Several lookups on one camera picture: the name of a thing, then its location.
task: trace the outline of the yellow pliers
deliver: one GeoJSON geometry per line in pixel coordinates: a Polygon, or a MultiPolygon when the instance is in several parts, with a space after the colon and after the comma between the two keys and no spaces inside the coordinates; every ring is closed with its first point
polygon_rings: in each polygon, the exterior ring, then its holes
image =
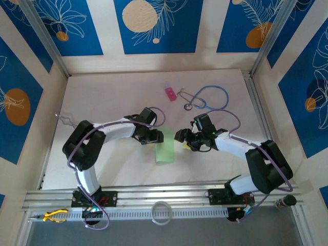
{"type": "Polygon", "coordinates": [[[66,219],[54,219],[54,218],[51,218],[50,216],[58,214],[58,213],[67,213],[67,212],[68,212],[67,209],[58,209],[58,210],[55,210],[51,213],[47,212],[44,215],[35,215],[33,217],[30,217],[29,219],[43,220],[43,221],[47,221],[47,219],[48,219],[50,221],[60,223],[60,222],[65,222],[66,219]]]}

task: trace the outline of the gray floor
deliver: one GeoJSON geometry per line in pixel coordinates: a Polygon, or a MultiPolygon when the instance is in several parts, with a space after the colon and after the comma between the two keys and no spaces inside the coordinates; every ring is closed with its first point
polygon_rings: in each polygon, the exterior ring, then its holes
{"type": "Polygon", "coordinates": [[[160,227],[147,220],[112,221],[104,231],[82,222],[34,222],[30,246],[302,245],[292,211],[260,208],[242,223],[227,219],[176,219],[160,227]]]}

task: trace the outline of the white table surface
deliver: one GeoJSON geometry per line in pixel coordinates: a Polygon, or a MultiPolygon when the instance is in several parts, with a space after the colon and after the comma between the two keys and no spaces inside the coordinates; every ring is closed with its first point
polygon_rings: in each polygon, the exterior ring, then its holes
{"type": "MultiPolygon", "coordinates": [[[[242,122],[235,134],[252,140],[264,141],[259,122],[251,103],[243,76],[239,69],[161,72],[91,74],[72,76],[68,80],[61,115],[69,116],[78,124],[82,120],[103,123],[138,114],[144,107],[160,107],[165,111],[165,126],[174,131],[190,127],[193,117],[207,109],[183,109],[181,97],[170,102],[161,82],[168,81],[177,93],[181,87],[194,94],[206,85],[224,87],[230,97],[226,109],[237,114],[242,122]]],[[[201,95],[211,107],[221,107],[226,101],[218,89],[205,89],[201,95]]],[[[158,122],[162,116],[158,112],[158,122]]],[[[211,120],[217,129],[230,130],[237,120],[224,112],[213,112],[211,120]]],[[[62,147],[73,128],[58,122],[46,168],[43,189],[76,188],[76,180],[66,166],[62,147]]],[[[192,152],[175,142],[175,162],[157,164],[155,145],[142,146],[131,138],[110,141],[103,145],[95,164],[102,186],[146,185],[185,181],[229,179],[248,173],[247,163],[230,153],[212,150],[208,153],[192,152]]]]}

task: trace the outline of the roll of tape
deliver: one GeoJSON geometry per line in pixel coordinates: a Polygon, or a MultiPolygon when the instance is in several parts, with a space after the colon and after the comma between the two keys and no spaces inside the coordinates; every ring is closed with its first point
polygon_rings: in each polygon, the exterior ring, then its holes
{"type": "Polygon", "coordinates": [[[158,226],[160,226],[160,225],[161,225],[161,226],[165,226],[166,224],[168,224],[168,223],[171,221],[172,216],[173,216],[173,211],[172,211],[171,206],[170,206],[167,202],[165,202],[165,201],[158,201],[158,202],[154,203],[154,205],[152,206],[152,209],[151,209],[150,213],[151,213],[151,216],[152,216],[152,221],[153,221],[156,225],[158,225],[158,226]],[[158,205],[164,205],[165,207],[168,208],[168,210],[169,210],[169,218],[168,218],[168,220],[166,220],[166,221],[164,221],[164,222],[158,222],[158,221],[154,218],[154,214],[153,214],[153,212],[154,212],[154,209],[155,209],[158,205]]]}

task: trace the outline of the blue stethoscope tubing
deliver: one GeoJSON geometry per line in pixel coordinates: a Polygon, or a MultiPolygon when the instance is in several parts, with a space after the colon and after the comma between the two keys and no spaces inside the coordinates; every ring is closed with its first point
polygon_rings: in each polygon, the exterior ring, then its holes
{"type": "Polygon", "coordinates": [[[196,109],[209,109],[209,110],[216,110],[216,108],[212,108],[212,107],[210,107],[210,106],[207,106],[207,103],[206,103],[206,101],[204,100],[204,99],[202,99],[202,98],[197,98],[197,96],[203,91],[203,90],[205,90],[205,89],[207,89],[207,88],[218,88],[218,89],[220,89],[220,90],[222,90],[224,93],[225,93],[225,95],[226,95],[226,97],[227,97],[227,101],[225,102],[225,105],[223,106],[223,107],[221,107],[221,108],[217,108],[217,109],[224,109],[227,105],[228,105],[228,103],[229,103],[229,95],[228,95],[228,93],[227,93],[227,91],[225,90],[225,88],[223,88],[223,87],[221,87],[221,86],[204,86],[203,88],[201,88],[194,96],[193,96],[193,98],[189,101],[189,103],[187,103],[187,104],[185,104],[184,105],[184,108],[186,109],[186,108],[188,108],[190,105],[192,105],[192,106],[194,106],[196,109]],[[193,101],[194,101],[194,99],[199,99],[199,100],[201,100],[203,103],[204,103],[204,105],[203,106],[198,106],[198,105],[196,105],[196,104],[193,104],[193,101]]]}

